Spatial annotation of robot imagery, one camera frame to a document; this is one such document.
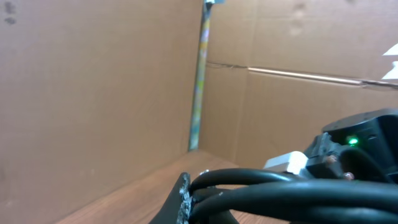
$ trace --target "brown cardboard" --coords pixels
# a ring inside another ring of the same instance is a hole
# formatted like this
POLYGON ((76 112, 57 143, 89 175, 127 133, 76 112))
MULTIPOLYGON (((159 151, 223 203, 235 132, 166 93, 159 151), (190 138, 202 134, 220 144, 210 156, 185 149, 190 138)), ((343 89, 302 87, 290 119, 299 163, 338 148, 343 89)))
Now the brown cardboard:
POLYGON ((187 151, 202 1, 5 3, 0 223, 52 223, 187 151))
POLYGON ((382 56, 398 43, 397 11, 393 0, 226 1, 213 9, 209 60, 380 81, 398 61, 382 56))
POLYGON ((239 166, 303 151, 345 116, 398 107, 398 91, 214 63, 381 80, 398 55, 397 1, 229 0, 212 9, 199 148, 239 166))
POLYGON ((207 69, 199 147, 243 167, 261 168, 272 157, 305 150, 337 119, 398 107, 394 90, 207 69))

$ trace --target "black device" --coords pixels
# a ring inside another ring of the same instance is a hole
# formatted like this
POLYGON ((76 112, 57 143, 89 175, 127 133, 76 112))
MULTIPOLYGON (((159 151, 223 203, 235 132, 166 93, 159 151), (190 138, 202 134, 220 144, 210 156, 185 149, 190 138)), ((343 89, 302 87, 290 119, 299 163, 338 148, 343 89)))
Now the black device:
POLYGON ((398 223, 398 110, 350 116, 266 169, 182 173, 151 224, 238 224, 229 210, 296 223, 398 223), (219 189, 216 185, 247 185, 219 189))

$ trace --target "white label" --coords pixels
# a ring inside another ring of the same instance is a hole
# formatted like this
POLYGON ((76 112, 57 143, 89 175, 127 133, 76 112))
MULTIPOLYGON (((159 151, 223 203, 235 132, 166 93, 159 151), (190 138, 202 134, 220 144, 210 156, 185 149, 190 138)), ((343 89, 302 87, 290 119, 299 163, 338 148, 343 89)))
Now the white label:
POLYGON ((398 44, 395 44, 384 55, 398 55, 398 44))
POLYGON ((398 79, 398 62, 393 62, 392 67, 392 70, 388 72, 382 79, 398 79))

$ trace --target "wooden surface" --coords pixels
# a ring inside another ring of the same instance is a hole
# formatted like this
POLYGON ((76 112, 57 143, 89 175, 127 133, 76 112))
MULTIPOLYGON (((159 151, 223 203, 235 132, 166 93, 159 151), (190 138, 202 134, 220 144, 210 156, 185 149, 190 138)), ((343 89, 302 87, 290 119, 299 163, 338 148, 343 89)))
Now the wooden surface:
MULTIPOLYGON (((236 165, 205 152, 190 152, 173 164, 87 205, 58 224, 147 224, 164 203, 181 172, 190 173, 194 179, 206 169, 232 167, 236 165)), ((240 223, 286 223, 241 212, 233 213, 240 223)))

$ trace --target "cardboard box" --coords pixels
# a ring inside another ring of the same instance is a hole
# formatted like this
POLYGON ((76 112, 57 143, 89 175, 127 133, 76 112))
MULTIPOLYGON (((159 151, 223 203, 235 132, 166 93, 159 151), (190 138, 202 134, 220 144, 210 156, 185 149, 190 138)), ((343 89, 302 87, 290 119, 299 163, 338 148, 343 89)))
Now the cardboard box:
POLYGON ((0 1, 0 223, 53 223, 185 154, 202 1, 0 1))
POLYGON ((213 8, 199 148, 239 166, 303 151, 326 124, 398 107, 398 91, 244 67, 380 82, 398 55, 397 1, 229 0, 213 8))

